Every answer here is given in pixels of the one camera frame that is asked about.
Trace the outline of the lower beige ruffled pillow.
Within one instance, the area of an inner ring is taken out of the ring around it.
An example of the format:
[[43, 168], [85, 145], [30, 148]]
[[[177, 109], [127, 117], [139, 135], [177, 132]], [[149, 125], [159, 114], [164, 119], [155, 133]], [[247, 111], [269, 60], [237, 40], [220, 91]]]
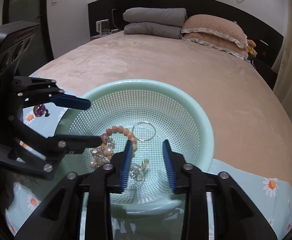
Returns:
[[225, 40], [215, 35], [206, 33], [188, 33], [183, 35], [183, 39], [224, 51], [242, 60], [248, 59], [248, 54], [245, 49], [239, 48], [235, 42]]

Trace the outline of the small silver hoop bangle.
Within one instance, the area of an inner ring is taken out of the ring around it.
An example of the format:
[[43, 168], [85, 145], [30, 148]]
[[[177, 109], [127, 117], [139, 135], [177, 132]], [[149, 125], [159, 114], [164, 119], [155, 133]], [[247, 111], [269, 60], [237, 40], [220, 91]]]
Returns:
[[133, 125], [132, 132], [140, 142], [150, 141], [156, 135], [156, 128], [148, 121], [140, 121]]

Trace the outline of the large silver hoop bangle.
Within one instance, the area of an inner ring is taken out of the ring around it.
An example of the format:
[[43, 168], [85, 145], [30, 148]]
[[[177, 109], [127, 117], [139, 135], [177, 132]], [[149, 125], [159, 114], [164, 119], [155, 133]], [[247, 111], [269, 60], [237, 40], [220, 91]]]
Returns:
[[144, 182], [145, 171], [142, 169], [141, 165], [132, 163], [130, 166], [130, 173], [126, 189], [130, 191], [139, 189]]

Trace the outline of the mint green plastic basket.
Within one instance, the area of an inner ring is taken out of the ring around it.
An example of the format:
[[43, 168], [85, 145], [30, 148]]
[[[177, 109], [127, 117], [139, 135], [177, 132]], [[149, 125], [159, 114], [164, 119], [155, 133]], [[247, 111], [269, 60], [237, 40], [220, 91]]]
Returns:
[[[214, 155], [214, 135], [210, 121], [201, 106], [184, 91], [152, 80], [123, 80], [97, 87], [84, 95], [91, 107], [85, 111], [67, 110], [57, 134], [102, 135], [114, 154], [122, 152], [132, 141], [132, 163], [141, 165], [145, 182], [136, 190], [125, 188], [110, 197], [113, 211], [130, 215], [165, 213], [182, 202], [171, 192], [162, 155], [165, 140], [187, 163], [206, 172]], [[134, 124], [148, 121], [156, 128], [150, 141], [140, 142], [132, 132]], [[58, 172], [79, 175], [93, 172], [89, 166], [92, 148], [82, 154], [67, 154]]]

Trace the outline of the silver ring cluster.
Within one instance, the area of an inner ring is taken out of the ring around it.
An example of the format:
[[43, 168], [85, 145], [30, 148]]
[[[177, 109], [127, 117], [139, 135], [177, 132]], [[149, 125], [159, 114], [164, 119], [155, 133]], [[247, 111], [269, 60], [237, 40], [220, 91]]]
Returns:
[[130, 178], [136, 182], [143, 182], [144, 177], [145, 177], [145, 174], [143, 170], [135, 168], [130, 171]]

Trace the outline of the small brown teddy bear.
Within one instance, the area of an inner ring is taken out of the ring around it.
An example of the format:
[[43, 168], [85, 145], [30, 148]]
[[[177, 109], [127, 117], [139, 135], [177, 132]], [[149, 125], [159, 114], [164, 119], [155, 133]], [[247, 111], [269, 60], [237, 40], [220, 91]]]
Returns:
[[251, 57], [256, 57], [258, 53], [256, 52], [256, 43], [253, 40], [247, 40], [248, 47], [246, 48], [247, 54], [249, 54]]

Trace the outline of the grey folded blanket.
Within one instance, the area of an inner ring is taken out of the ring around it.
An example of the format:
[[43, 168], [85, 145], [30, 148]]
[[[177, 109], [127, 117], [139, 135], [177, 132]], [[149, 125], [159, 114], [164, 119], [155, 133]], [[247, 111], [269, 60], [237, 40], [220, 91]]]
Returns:
[[123, 13], [129, 23], [151, 22], [181, 27], [187, 18], [185, 8], [130, 8]]
[[182, 38], [180, 27], [151, 22], [130, 23], [124, 27], [124, 35], [152, 35], [176, 40]]

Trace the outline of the lower grey folded blanket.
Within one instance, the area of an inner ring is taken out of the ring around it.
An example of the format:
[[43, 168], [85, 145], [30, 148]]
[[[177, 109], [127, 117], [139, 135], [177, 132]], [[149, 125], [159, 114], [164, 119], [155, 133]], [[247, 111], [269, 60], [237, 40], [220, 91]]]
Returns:
[[124, 27], [124, 35], [152, 35], [176, 40], [182, 38], [180, 27], [151, 22], [130, 23]]

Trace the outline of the upper beige ruffled pillow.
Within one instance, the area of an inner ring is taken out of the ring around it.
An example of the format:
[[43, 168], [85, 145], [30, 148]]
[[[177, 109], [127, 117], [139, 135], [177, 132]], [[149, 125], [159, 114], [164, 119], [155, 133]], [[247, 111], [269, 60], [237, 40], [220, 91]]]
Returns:
[[248, 47], [247, 36], [240, 26], [217, 16], [205, 14], [191, 16], [185, 21], [181, 33], [210, 34], [234, 42], [241, 49]]

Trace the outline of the daisy print blue cloth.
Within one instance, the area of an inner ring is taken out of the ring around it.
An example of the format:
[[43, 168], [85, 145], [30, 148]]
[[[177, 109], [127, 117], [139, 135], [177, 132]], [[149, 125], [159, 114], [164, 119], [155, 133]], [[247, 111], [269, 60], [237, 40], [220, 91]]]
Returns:
[[56, 134], [101, 135], [112, 126], [129, 129], [137, 139], [128, 185], [111, 194], [113, 233], [117, 238], [140, 233], [137, 218], [164, 215], [172, 237], [184, 212], [184, 196], [173, 195], [166, 175], [162, 144], [204, 172], [227, 171], [243, 187], [275, 231], [283, 238], [292, 229], [292, 187], [278, 178], [240, 171], [214, 159], [214, 135], [204, 110], [188, 94], [166, 83], [124, 80], [86, 93], [85, 111], [47, 105], [49, 116], [23, 111], [23, 122], [48, 137]]

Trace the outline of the beige ruffled pillow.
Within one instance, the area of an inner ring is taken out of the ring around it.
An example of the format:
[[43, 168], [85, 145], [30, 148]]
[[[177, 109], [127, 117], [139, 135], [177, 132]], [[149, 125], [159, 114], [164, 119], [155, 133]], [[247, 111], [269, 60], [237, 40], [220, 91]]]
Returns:
[[205, 14], [191, 16], [185, 21], [181, 33], [210, 34], [234, 42], [241, 49], [248, 47], [247, 36], [240, 26], [217, 16]]
[[183, 39], [224, 51], [242, 60], [248, 59], [248, 54], [245, 49], [239, 48], [235, 42], [225, 40], [215, 35], [206, 33], [188, 33], [183, 35]]

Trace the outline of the beige bed blanket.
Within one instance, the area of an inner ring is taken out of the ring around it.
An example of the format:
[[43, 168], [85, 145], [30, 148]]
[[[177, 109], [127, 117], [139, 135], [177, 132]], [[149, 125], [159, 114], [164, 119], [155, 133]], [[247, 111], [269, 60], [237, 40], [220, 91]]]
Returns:
[[55, 79], [78, 95], [127, 79], [175, 86], [207, 114], [215, 159], [292, 186], [292, 123], [246, 61], [194, 42], [116, 33], [54, 59], [35, 76]]

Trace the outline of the black headboard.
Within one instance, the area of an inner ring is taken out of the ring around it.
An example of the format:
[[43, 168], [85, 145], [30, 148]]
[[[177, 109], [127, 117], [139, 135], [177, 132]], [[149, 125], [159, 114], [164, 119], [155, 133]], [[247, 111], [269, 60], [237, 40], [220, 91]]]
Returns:
[[277, 73], [271, 69], [284, 37], [275, 29], [255, 16], [216, 0], [98, 0], [88, 4], [90, 36], [96, 36], [96, 22], [109, 20], [111, 29], [123, 30], [127, 22], [123, 13], [130, 8], [185, 8], [188, 17], [198, 14], [213, 15], [235, 21], [256, 43], [257, 56], [253, 66], [271, 89], [277, 80]]

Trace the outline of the white device on nightstand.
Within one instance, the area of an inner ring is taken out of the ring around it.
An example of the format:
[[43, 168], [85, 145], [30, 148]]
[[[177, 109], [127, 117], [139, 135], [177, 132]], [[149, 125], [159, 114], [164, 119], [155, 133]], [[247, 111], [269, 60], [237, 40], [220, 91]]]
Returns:
[[100, 20], [96, 22], [96, 32], [100, 35], [108, 34], [110, 32], [109, 20]]

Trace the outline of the multicolour round brooch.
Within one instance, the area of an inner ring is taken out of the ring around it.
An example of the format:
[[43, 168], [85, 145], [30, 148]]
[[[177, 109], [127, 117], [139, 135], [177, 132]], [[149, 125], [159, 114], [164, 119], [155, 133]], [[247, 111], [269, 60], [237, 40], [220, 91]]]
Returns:
[[34, 106], [33, 113], [36, 117], [49, 116], [49, 112], [44, 104]]

